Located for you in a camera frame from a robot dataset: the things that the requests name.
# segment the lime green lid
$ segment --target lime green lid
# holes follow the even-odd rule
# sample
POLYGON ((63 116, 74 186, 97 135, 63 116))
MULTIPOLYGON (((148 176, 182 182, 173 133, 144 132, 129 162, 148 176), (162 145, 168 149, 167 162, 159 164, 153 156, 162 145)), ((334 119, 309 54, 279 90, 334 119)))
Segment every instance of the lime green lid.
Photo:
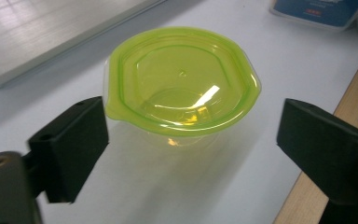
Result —
POLYGON ((196 28, 136 35, 113 51, 107 69, 106 115, 169 136, 221 131, 245 116, 261 91, 237 44, 196 28))

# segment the white table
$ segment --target white table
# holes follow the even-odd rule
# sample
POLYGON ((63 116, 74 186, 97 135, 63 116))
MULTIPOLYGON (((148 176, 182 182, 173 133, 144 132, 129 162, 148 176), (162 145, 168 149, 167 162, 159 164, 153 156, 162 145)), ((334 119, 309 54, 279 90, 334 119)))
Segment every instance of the white table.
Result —
POLYGON ((0 89, 0 151, 26 140, 70 105, 101 95, 103 64, 125 39, 195 26, 236 41, 262 92, 237 125, 199 149, 157 147, 113 121, 111 143, 74 204, 38 202, 45 223, 271 223, 300 170, 276 146, 284 98, 333 112, 358 68, 358 21, 341 33, 269 13, 270 1, 167 2, 0 89))

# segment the wooden edge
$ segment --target wooden edge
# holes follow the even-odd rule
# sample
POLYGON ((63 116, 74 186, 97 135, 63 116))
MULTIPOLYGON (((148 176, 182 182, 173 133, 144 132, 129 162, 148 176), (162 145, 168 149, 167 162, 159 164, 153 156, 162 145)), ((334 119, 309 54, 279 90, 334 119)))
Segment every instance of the wooden edge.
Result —
MULTIPOLYGON (((358 70, 339 102, 334 115, 358 128, 358 70)), ((307 175, 301 173, 274 223, 317 224, 327 203, 328 198, 307 175)))

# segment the blue label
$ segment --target blue label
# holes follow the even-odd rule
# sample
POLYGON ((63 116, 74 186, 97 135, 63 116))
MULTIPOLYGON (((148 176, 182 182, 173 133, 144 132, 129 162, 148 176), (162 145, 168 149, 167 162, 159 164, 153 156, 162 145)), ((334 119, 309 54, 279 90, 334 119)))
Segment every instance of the blue label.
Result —
POLYGON ((343 27, 358 11, 358 0, 277 0, 273 9, 307 21, 343 27))

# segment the transparent container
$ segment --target transparent container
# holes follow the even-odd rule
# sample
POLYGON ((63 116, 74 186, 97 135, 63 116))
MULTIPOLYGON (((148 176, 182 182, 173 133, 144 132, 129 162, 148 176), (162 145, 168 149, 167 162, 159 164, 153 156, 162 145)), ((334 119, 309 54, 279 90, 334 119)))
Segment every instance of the transparent container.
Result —
POLYGON ((274 0, 270 11, 295 21, 342 31, 358 16, 358 0, 274 0))
POLYGON ((108 118, 168 137, 173 146, 199 143, 198 137, 210 139, 205 136, 234 124, 261 91, 236 43, 191 27, 160 28, 126 40, 106 61, 104 85, 108 118))

